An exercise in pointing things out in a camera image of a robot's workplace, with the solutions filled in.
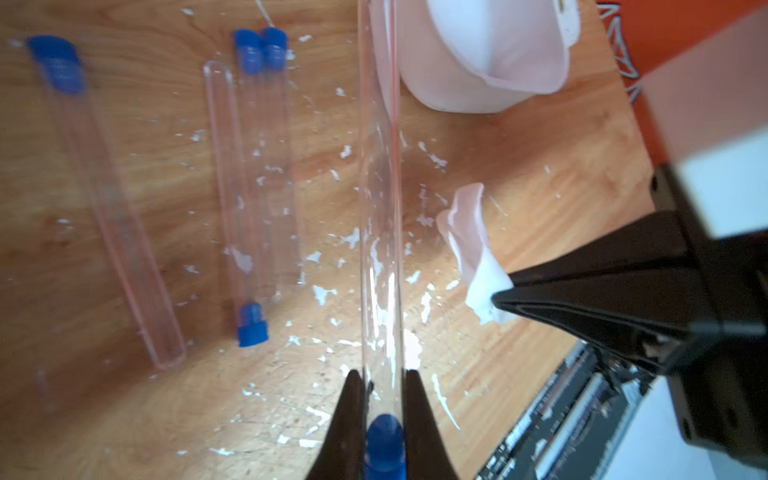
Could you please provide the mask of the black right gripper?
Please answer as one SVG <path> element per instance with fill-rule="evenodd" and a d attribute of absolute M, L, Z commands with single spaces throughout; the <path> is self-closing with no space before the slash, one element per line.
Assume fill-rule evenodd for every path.
<path fill-rule="evenodd" d="M 651 190 L 656 208 L 673 212 L 514 272 L 512 288 L 492 302 L 668 373 L 688 444 L 764 468 L 767 231 L 711 235 L 668 164 L 656 168 Z"/>

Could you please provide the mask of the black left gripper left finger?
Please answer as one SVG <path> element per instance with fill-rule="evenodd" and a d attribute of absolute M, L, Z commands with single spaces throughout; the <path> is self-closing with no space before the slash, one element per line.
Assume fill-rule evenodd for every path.
<path fill-rule="evenodd" d="M 332 415 L 319 454 L 306 480 L 363 478 L 366 391 L 357 370 L 351 370 Z"/>

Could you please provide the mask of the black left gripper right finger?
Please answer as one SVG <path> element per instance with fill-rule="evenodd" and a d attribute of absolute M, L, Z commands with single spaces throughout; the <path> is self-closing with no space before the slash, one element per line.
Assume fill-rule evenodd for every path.
<path fill-rule="evenodd" d="M 457 480 L 417 370 L 405 372 L 403 393 L 406 478 Z"/>

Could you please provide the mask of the white wipe tissue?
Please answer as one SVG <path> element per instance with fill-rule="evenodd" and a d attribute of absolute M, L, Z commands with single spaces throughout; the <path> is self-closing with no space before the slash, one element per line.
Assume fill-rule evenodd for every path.
<path fill-rule="evenodd" d="M 457 261 L 460 282 L 467 287 L 464 303 L 481 325 L 504 325 L 519 316 L 497 308 L 492 297 L 513 289 L 514 284 L 492 253 L 483 220 L 483 192 L 482 183 L 457 189 L 450 207 L 437 215 L 436 224 Z"/>

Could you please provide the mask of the clear test tube blue cap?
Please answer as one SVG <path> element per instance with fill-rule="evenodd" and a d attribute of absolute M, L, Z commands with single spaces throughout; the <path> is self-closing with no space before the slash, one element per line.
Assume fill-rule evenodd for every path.
<path fill-rule="evenodd" d="M 363 476 L 407 476 L 396 4 L 358 4 Z"/>

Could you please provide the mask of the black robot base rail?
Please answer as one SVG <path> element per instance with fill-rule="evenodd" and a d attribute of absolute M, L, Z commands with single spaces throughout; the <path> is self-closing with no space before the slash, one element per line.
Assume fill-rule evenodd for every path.
<path fill-rule="evenodd" d="M 476 477 L 603 478 L 652 381 L 579 342 Z"/>

